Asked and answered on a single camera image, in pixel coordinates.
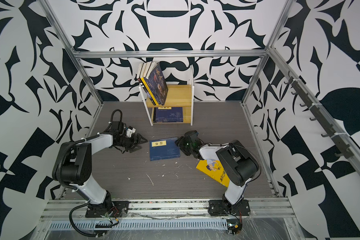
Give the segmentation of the yellow cartoon book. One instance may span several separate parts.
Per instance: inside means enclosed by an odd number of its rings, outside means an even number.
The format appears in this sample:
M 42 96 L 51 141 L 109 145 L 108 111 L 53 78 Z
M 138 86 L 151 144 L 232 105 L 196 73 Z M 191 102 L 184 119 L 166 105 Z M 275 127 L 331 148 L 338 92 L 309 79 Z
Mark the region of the yellow cartoon book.
M 230 179 L 219 160 L 199 160 L 197 169 L 221 185 L 229 186 Z
M 149 93 L 150 96 L 151 96 L 151 99 L 150 99 L 150 100 L 151 100 L 152 104 L 153 104 L 154 106 L 157 106 L 157 105 L 158 105 L 158 102 L 157 102 L 157 100 L 155 99 L 152 91 L 149 89 L 149 87 L 148 87 L 148 85 L 147 85 L 147 81 L 146 81 L 146 78 L 148 77 L 149 69 L 150 69 L 150 67 L 151 67 L 151 63 L 152 63 L 152 62 L 146 62 L 146 63 L 144 63 L 143 71 L 142 71 L 142 73 L 141 73 L 140 78 L 141 78 L 141 80 L 143 81 L 143 84 L 145 85 L 148 93 Z

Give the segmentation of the dark portrait book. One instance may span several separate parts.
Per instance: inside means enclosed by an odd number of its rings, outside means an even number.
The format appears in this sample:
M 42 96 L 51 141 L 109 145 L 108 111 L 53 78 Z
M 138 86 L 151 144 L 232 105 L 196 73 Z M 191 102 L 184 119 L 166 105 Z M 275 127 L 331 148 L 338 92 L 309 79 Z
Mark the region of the dark portrait book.
M 159 89 L 157 81 L 155 80 L 154 69 L 156 68 L 156 62 L 147 62 L 146 69 L 144 72 L 144 80 L 146 82 L 146 88 L 149 90 L 150 95 L 152 96 L 155 105 L 158 106 L 161 104 L 161 100 L 159 97 Z
M 166 99 L 167 99 L 167 95 L 168 95 L 168 86 L 163 74 L 163 71 L 161 69 L 161 65 L 160 63 L 156 62 L 157 66 L 154 69 L 154 73 L 155 73 L 155 80 L 157 81 L 158 84 L 158 89 L 159 89 L 159 97 L 161 100 L 161 106 L 165 105 L 166 103 Z

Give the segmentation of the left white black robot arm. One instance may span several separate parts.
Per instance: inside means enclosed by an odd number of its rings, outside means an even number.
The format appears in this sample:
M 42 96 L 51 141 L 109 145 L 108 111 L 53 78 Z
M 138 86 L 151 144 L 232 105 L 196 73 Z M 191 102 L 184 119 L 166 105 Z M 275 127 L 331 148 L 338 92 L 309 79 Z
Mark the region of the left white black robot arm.
M 132 153 L 141 149 L 145 143 L 147 139 L 137 133 L 135 128 L 123 123 L 122 118 L 117 121 L 111 118 L 103 132 L 61 145 L 52 170 L 53 180 L 59 182 L 61 187 L 77 192 L 86 201 L 69 213 L 70 224 L 76 232 L 89 238 L 106 235 L 105 231 L 89 233 L 80 230 L 73 220 L 74 211 L 86 207 L 92 214 L 110 220 L 116 209 L 110 192 L 102 188 L 92 175 L 92 156 L 106 148 Z

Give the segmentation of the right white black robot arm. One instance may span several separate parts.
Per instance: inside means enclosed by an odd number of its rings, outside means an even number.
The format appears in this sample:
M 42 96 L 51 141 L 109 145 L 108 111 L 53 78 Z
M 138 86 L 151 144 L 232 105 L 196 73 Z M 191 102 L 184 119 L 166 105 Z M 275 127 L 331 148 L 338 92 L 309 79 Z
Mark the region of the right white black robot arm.
M 188 131 L 175 144 L 186 156 L 198 159 L 205 165 L 202 169 L 214 174 L 219 181 L 228 179 L 222 204 L 230 211 L 239 208 L 248 184 L 262 172 L 259 161 L 238 140 L 217 145 L 205 143 L 198 135 L 197 131 Z

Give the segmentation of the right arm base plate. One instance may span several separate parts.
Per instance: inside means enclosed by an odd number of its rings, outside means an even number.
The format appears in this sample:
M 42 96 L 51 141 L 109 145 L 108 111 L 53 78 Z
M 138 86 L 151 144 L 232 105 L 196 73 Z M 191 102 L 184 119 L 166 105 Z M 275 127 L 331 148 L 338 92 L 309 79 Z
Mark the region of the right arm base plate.
M 231 205 L 227 200 L 209 200 L 208 213 L 213 216 L 249 216 L 251 209 L 247 200 Z

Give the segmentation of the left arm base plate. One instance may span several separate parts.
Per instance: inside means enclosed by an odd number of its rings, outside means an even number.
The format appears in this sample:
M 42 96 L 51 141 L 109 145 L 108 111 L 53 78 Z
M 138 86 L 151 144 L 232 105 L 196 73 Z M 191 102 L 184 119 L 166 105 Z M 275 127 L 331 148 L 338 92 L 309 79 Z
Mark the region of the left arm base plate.
M 118 218 L 128 213 L 129 201 L 112 201 L 112 203 L 104 203 L 99 205 L 89 204 L 87 208 L 86 218 L 100 218 L 108 214 L 109 217 Z

